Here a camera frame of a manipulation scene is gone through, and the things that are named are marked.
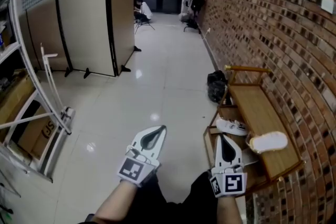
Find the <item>white shoe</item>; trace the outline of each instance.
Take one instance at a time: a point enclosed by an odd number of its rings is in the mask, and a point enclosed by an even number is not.
[[[248,134],[246,125],[239,121],[227,121],[222,118],[216,120],[216,127],[223,133],[245,136]]]
[[[251,150],[259,154],[266,151],[282,150],[287,144],[287,135],[277,131],[252,137],[248,143]]]

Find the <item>light switch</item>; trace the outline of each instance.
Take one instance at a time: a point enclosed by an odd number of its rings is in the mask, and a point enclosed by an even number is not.
[[[326,12],[333,14],[335,10],[335,1],[334,0],[322,0],[321,8]]]

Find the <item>person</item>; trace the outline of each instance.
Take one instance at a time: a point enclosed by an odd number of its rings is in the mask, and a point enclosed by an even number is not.
[[[146,2],[141,2],[139,0],[133,0],[134,6],[134,17],[136,20],[144,19],[150,20],[153,16],[150,8]]]
[[[90,223],[242,223],[235,198],[215,198],[209,177],[202,173],[181,204],[166,202],[156,175],[141,188],[122,180]]]

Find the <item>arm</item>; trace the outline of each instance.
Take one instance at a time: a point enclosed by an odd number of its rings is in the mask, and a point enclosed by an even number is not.
[[[217,224],[241,224],[241,217],[234,197],[221,197],[217,204]]]
[[[109,221],[123,220],[131,207],[137,189],[136,185],[123,180],[99,207],[92,221],[106,224]]]

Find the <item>cardboard box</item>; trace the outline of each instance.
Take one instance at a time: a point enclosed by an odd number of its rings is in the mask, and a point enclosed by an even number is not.
[[[5,28],[2,32],[1,32],[1,35],[2,35],[2,40],[5,44],[5,47],[7,47],[10,43],[11,43],[11,37],[9,35],[9,31],[7,28]]]
[[[25,152],[22,148],[18,147],[12,140],[7,145],[7,148],[24,164],[29,165],[31,163],[32,157],[27,152]]]
[[[46,111],[40,106],[34,115],[43,113]],[[20,137],[18,145],[35,158],[40,159],[55,127],[50,117],[30,121]]]
[[[22,106],[34,92],[35,88],[29,75],[17,78],[13,86],[6,92],[0,103],[0,124],[14,121]],[[0,130],[0,142],[3,142],[9,128]]]

